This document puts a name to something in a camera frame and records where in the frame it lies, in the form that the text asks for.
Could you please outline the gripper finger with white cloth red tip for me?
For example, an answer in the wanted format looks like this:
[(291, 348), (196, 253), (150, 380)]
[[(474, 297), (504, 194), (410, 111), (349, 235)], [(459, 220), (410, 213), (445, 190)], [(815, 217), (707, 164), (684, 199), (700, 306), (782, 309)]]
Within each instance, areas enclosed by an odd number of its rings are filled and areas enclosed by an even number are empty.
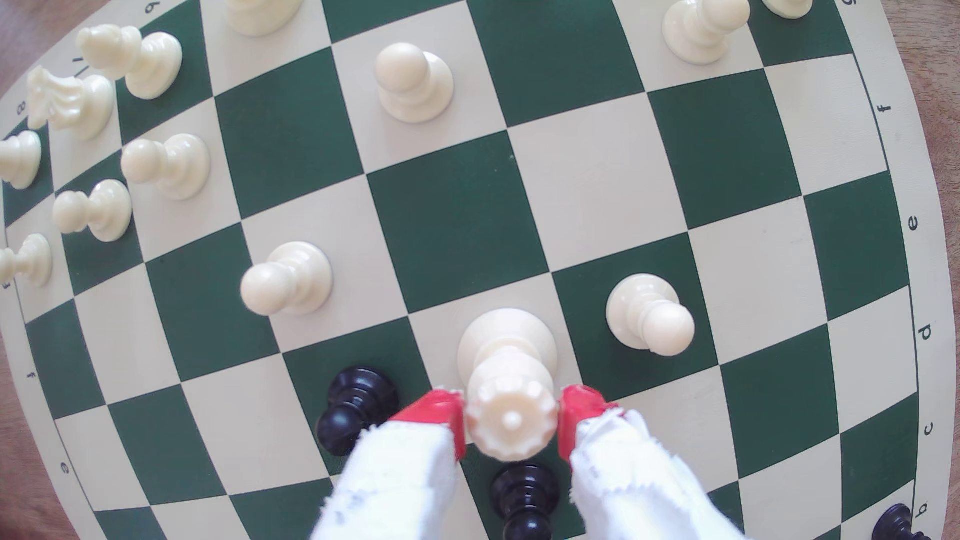
[(363, 431), (312, 539), (439, 539), (466, 453), (463, 392), (433, 389)]
[(639, 411), (582, 384), (564, 387), (558, 402), (558, 454), (590, 539), (743, 538)]

